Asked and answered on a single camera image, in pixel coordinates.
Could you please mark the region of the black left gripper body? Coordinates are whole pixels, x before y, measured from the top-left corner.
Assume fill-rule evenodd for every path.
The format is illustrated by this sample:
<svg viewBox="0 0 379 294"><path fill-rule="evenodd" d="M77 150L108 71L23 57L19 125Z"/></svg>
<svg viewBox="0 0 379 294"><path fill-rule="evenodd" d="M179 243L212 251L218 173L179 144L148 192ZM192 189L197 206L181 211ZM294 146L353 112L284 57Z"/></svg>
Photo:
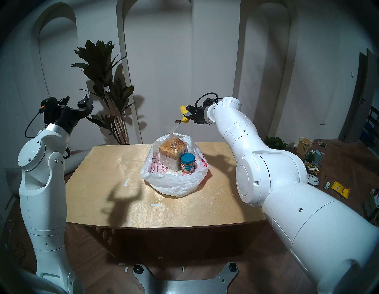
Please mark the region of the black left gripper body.
<svg viewBox="0 0 379 294"><path fill-rule="evenodd" d="M55 97L41 101L40 113L44 114L44 123L58 125L71 135L77 123L92 113L92 110L73 109L67 104L59 104Z"/></svg>

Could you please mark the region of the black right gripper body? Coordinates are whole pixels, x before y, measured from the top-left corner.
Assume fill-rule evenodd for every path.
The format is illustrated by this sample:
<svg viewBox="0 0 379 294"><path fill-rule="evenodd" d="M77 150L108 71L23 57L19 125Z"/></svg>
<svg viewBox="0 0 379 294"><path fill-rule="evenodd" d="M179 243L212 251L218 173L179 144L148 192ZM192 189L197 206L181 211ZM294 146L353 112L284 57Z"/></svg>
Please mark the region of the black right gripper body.
<svg viewBox="0 0 379 294"><path fill-rule="evenodd" d="M214 104L213 99L205 99L202 106L198 106L198 102L200 99L198 99L195 102L194 106L191 106L191 116L192 120L196 124L211 124L208 119L208 108Z"/></svg>

